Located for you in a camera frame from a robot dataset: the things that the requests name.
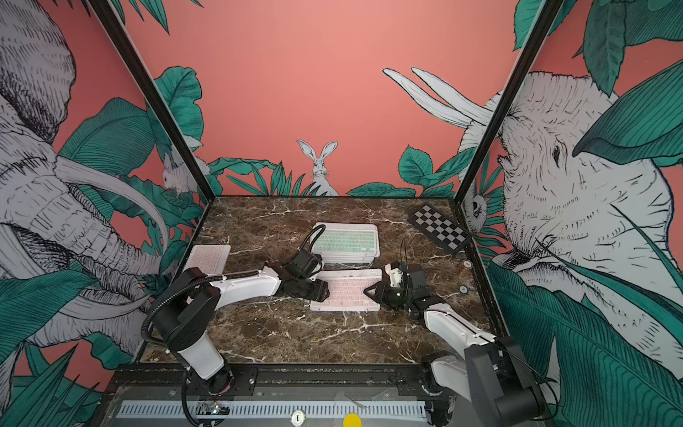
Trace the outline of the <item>pink keyboard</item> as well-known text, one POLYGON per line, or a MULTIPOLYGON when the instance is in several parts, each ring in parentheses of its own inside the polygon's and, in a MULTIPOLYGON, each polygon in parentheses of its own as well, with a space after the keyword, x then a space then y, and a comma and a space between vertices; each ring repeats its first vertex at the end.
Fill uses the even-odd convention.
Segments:
POLYGON ((364 294, 364 290, 382 280, 380 269, 328 270, 318 279, 328 284, 329 297, 324 302, 311 302, 311 311, 377 312, 380 304, 364 294))
POLYGON ((183 270, 199 268, 206 275, 222 275, 230 251, 230 245, 194 245, 183 270))
POLYGON ((334 253, 320 254, 325 264, 372 264, 376 258, 374 254, 364 253, 334 253))

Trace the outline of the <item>green keyboard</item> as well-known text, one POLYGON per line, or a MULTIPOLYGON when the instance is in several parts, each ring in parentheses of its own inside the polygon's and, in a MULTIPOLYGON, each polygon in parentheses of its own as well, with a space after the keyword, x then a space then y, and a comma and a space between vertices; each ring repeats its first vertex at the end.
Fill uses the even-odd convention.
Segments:
POLYGON ((373 224, 319 222, 318 225, 325 225, 325 230, 313 244, 314 251, 374 256, 380 254, 379 233, 373 224))

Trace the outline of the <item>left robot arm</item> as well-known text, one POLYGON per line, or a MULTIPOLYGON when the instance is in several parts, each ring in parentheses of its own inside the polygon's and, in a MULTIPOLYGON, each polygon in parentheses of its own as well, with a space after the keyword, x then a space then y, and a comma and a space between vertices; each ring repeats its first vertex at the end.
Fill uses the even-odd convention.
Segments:
POLYGON ((324 302, 330 291, 317 278, 323 267, 321 256, 301 248, 282 262, 247 272, 210 276, 188 268, 151 305, 142 322, 142 339, 174 355, 189 382, 220 395, 234 387, 235 375, 207 332, 215 313, 236 302, 277 294, 324 302))

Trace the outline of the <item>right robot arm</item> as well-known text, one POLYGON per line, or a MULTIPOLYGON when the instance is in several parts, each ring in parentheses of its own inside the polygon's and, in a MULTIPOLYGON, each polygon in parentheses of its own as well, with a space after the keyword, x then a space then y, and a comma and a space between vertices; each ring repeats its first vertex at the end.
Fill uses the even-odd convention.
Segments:
POLYGON ((423 361, 418 380, 435 397, 462 397, 485 426, 515 426, 542 420, 548 404, 521 348, 471 324, 427 285, 418 264, 390 263, 386 279, 364 290, 366 297, 391 311, 405 311, 454 351, 423 361))

